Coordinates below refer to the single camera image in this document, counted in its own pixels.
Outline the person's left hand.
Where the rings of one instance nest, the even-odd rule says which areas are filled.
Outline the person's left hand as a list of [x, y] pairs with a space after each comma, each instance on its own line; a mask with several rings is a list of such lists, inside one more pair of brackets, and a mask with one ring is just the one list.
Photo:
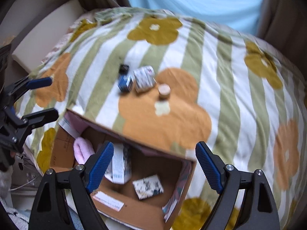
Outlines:
[[7, 172], [9, 167], [15, 163], [15, 158], [11, 155], [11, 151], [8, 149], [0, 149], [0, 170]]

